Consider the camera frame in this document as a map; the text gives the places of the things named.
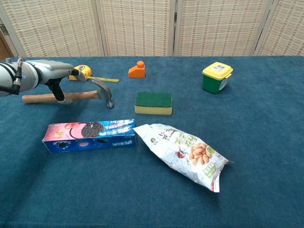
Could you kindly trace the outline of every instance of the oreo box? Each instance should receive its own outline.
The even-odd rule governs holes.
[[[42,142],[51,153],[136,146],[135,120],[50,124]]]

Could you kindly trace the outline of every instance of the woven screen panel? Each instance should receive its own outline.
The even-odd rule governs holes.
[[[100,56],[90,0],[0,0],[29,57]]]
[[[173,40],[169,29],[170,0],[99,2],[109,56],[167,56],[170,53],[169,39]]]
[[[180,56],[251,54],[266,0],[184,0]]]
[[[304,0],[280,0],[259,55],[304,56]]]

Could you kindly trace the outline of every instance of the hammer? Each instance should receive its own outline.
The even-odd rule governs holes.
[[[66,93],[65,99],[70,102],[65,102],[65,104],[71,103],[73,100],[79,99],[102,99],[106,101],[107,108],[113,108],[114,102],[112,101],[112,94],[110,88],[100,80],[92,80],[94,84],[99,86],[99,90],[80,92],[80,93]],[[22,100],[26,104],[32,103],[47,103],[57,101],[53,94],[40,94],[40,95],[24,95]]]

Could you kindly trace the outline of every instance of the green container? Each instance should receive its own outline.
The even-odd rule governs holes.
[[[203,70],[203,89],[217,94],[227,84],[233,69],[223,63],[215,62]]]

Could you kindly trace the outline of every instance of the orange toy block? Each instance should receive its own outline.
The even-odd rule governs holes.
[[[146,75],[146,66],[143,61],[138,61],[136,66],[133,66],[129,69],[129,77],[145,77]]]

